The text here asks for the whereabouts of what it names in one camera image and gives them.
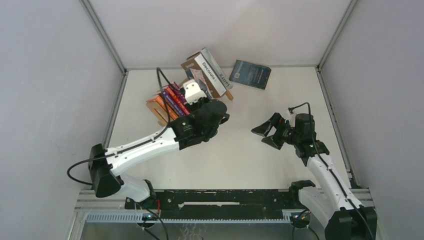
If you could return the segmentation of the red Treehouse book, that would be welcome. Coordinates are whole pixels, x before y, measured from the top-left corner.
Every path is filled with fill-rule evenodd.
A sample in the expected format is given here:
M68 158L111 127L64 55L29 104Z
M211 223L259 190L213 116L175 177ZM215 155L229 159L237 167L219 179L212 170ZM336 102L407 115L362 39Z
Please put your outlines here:
M171 97L172 101L176 105L176 110L180 114L180 116L187 116L190 114L189 110L184 106L183 102L180 98L174 93L170 86L165 88L166 93Z

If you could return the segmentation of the wooden book rack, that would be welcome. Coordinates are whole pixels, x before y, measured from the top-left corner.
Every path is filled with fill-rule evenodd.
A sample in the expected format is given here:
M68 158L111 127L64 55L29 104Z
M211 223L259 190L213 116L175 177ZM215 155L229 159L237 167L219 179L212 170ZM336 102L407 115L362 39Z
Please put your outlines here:
M182 84L173 82L163 86L145 105L162 127L178 118L195 116L202 107L215 107L223 112L228 110L224 102L209 95L205 81L189 78Z

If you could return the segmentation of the purple white cartoon book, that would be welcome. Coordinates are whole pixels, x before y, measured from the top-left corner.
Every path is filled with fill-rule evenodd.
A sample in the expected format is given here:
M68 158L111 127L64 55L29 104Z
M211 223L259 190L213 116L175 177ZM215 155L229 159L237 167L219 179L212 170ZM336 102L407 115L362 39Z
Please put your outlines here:
M163 90L161 93L163 94L163 97L164 97L165 101L170 106L170 108L175 112L175 114L178 115L179 117L182 117L182 116L180 116L180 114L176 110L176 104L173 102L173 100L171 99L171 97L166 93L166 91Z

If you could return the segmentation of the grey ianra book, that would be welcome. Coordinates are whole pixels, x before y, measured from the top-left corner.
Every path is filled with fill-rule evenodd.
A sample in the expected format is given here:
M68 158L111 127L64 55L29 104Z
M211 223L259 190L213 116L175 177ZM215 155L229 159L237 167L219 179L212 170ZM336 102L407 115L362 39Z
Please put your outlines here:
M207 49L207 47L203 47L200 51L200 53L203 55L207 63L211 66L214 73L217 75L218 79L222 83L222 85L225 87L226 90L230 90L233 88L233 85L230 83L229 78L227 75L223 72L221 67L216 62L215 58L212 56L210 51Z

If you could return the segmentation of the orange Treehouse book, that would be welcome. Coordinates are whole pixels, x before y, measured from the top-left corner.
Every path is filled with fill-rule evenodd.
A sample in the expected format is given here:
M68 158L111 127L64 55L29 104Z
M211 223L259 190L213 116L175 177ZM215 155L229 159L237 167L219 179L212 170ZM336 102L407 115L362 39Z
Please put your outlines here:
M147 100L145 105L157 117L158 123L161 126L165 126L168 123L168 117L170 117L171 121L179 117L168 104L165 104L159 94Z

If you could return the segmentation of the brown white Decorate book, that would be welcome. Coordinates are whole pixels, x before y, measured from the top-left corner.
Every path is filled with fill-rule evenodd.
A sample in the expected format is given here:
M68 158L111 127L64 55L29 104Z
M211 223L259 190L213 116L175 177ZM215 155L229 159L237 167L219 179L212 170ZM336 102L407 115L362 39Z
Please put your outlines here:
M212 66L206 61L206 58L200 52L192 55L180 65L185 71L196 70L200 75L202 75L213 98L221 98L226 95L227 89L219 80L218 75L214 72Z

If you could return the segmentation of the dark blue book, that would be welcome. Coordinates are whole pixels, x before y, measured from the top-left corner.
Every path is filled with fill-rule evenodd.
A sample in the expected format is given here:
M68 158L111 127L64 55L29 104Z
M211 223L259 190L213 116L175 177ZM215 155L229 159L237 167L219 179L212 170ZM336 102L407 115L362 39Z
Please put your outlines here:
M229 80L234 83L265 90L271 72L272 69L268 66L237 59Z

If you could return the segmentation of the purple Treehouse book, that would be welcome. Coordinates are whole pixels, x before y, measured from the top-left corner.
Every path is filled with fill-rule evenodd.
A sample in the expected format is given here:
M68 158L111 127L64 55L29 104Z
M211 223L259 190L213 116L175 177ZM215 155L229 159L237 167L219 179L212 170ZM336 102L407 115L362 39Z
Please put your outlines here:
M172 86L171 88L172 88L173 92L176 94L176 96L179 98L179 100L182 102L182 104L187 105L188 102L185 99L185 96L182 94L179 86L175 82L171 86Z

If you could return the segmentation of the dark floral book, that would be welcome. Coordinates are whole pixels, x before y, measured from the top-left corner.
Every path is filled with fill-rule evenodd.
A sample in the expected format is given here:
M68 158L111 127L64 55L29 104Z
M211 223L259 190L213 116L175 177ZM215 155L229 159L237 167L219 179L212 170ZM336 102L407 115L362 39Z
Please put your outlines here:
M211 95L211 92L210 92L209 87L206 83L206 80L204 79L203 72L201 70L193 69L193 68L189 68L185 72L186 72L187 77L190 80L193 79L198 83L200 89L205 93L206 97L208 99L212 100L213 96Z

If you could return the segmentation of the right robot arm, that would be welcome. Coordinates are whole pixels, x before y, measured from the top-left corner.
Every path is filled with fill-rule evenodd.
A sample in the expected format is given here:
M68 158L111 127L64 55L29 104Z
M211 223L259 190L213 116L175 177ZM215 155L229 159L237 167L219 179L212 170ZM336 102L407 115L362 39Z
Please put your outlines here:
M294 124L275 112L266 122L251 129L262 137L261 142L281 150L291 145L295 154L313 174L319 188L311 180L292 182L289 203L295 208L305 207L323 227L327 240L374 240L377 237L377 213L365 206L340 179L330 151L317 139L315 120L308 102L306 113L287 113Z

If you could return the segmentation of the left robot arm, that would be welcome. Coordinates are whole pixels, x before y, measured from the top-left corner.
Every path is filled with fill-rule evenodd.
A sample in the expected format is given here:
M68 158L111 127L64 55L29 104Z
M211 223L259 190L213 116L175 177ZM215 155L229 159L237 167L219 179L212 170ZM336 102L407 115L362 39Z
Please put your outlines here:
M183 83L183 93L193 110L172 118L171 108L164 102L167 121L162 130L116 147L104 148L101 143L96 144L88 159L67 169L67 177L91 186L97 198L121 195L145 209L153 207L157 196L151 182L136 180L127 176L126 171L162 154L208 142L217 134L219 126L230 118L226 104L209 98L195 79Z

